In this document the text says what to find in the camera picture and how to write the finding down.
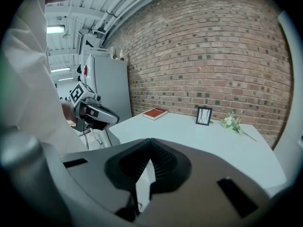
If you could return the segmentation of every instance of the photo in frame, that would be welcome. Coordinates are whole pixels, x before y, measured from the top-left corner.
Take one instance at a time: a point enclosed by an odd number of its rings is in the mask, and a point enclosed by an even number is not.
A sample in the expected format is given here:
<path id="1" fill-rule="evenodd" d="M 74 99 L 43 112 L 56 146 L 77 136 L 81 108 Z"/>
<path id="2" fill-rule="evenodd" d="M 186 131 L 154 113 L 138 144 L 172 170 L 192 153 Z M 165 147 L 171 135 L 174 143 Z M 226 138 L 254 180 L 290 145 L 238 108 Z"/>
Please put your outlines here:
<path id="1" fill-rule="evenodd" d="M 212 117 L 212 111 L 213 109 L 209 107 L 198 107 L 196 124 L 208 126 Z"/>

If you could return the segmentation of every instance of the white wall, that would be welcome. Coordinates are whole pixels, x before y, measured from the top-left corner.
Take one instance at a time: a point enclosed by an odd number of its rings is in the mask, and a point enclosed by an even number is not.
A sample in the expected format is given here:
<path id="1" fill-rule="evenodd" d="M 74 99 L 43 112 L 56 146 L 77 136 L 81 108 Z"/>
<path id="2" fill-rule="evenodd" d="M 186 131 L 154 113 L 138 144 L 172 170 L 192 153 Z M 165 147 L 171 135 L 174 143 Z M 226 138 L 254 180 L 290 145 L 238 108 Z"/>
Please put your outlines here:
<path id="1" fill-rule="evenodd" d="M 299 140 L 303 132 L 303 45 L 288 14 L 278 17 L 286 35 L 294 70 L 294 96 L 289 118 L 274 153 L 284 170 L 286 185 L 292 184 L 303 164 L 303 148 Z"/>
<path id="2" fill-rule="evenodd" d="M 59 82 L 57 83 L 57 93 L 59 97 L 68 97 L 70 95 L 70 90 L 73 90 L 76 85 L 77 81 L 66 81 L 66 82 Z"/>

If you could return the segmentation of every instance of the white shirt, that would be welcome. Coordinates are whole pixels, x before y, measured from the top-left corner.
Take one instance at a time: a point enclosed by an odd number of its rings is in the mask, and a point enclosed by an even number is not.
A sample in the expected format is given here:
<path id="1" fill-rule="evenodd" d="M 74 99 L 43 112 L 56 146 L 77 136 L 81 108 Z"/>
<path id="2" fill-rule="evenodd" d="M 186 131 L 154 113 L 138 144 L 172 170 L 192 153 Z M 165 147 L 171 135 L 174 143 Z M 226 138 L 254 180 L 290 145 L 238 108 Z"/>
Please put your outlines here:
<path id="1" fill-rule="evenodd" d="M 45 0 L 25 0 L 2 41 L 0 124 L 18 126 L 59 153 L 84 151 L 49 75 L 46 29 Z"/>

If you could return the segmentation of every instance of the brick wall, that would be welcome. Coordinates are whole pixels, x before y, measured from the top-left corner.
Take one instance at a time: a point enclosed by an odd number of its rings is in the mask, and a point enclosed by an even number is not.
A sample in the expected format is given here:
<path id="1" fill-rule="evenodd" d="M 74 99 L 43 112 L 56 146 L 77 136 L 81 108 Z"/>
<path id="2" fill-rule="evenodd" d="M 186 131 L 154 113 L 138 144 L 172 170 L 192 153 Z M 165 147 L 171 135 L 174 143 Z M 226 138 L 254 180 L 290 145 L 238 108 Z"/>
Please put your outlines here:
<path id="1" fill-rule="evenodd" d="M 292 96 L 290 55 L 271 0 L 155 0 L 106 41 L 123 49 L 133 115 L 161 106 L 213 119 L 234 111 L 274 146 Z"/>

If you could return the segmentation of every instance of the white table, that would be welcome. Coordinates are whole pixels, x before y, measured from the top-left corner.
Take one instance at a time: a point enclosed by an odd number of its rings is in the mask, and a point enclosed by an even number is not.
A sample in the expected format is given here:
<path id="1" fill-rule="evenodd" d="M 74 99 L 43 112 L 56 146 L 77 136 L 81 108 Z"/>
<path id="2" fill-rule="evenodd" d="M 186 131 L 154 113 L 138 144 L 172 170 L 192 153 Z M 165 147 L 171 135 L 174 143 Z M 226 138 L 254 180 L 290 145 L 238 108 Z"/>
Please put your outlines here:
<path id="1" fill-rule="evenodd" d="M 221 157 L 257 182 L 264 190 L 286 182 L 284 172 L 269 145 L 249 124 L 241 124 L 246 135 L 226 131 L 219 121 L 209 126 L 196 124 L 196 118 L 168 113 L 153 121 L 139 114 L 110 128 L 121 144 L 157 138 L 203 150 Z"/>

